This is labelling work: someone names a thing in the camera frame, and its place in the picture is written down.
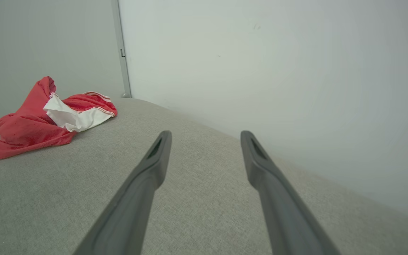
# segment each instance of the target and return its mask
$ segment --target couch cushion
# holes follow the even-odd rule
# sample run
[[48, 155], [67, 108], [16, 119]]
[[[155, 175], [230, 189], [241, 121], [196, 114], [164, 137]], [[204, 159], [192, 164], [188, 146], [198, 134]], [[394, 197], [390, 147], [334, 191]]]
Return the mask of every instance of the couch cushion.
[[[0, 160], [0, 254], [71, 254], [163, 130], [173, 135], [143, 254], [270, 254], [239, 140], [142, 100], [68, 145]], [[408, 254], [408, 218], [275, 160], [343, 254]]]

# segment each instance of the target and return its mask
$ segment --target metal door frame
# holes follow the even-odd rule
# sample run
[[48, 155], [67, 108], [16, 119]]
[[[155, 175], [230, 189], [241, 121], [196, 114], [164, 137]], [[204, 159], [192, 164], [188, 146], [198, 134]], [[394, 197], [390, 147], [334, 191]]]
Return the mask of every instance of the metal door frame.
[[125, 59], [124, 38], [122, 36], [122, 26], [120, 24], [119, 0], [111, 0], [114, 17], [114, 29], [116, 33], [116, 41], [118, 42], [118, 54], [120, 61], [120, 70], [122, 72], [122, 80], [124, 83], [124, 93], [121, 97], [131, 98], [130, 80], [128, 78], [127, 62]]

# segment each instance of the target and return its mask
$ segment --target gray wall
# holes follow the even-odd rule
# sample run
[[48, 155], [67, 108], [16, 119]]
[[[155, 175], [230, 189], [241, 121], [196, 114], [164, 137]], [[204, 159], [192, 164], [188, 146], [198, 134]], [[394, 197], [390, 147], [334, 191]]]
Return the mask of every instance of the gray wall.
[[0, 117], [47, 75], [61, 98], [87, 91], [120, 97], [111, 0], [0, 0]]
[[120, 0], [134, 98], [408, 214], [408, 1]]

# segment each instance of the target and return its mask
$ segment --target white fabric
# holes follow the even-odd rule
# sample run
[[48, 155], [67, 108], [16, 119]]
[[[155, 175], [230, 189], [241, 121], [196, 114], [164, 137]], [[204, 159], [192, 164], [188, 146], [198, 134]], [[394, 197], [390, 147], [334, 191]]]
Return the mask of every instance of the white fabric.
[[85, 131], [103, 123], [112, 116], [100, 108], [91, 108], [79, 113], [63, 103], [54, 93], [50, 95], [50, 100], [44, 106], [44, 111], [57, 126], [65, 127], [70, 132]]

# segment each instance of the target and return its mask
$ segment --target gray fabric surface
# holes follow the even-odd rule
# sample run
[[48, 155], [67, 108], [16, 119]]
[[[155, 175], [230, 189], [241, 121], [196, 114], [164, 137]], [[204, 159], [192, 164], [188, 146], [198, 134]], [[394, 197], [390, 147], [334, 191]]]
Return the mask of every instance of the gray fabric surface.
[[[173, 134], [143, 254], [271, 254], [238, 139], [141, 100], [71, 144], [0, 160], [0, 254], [71, 254], [162, 130]], [[408, 218], [276, 160], [343, 254], [408, 254]]]

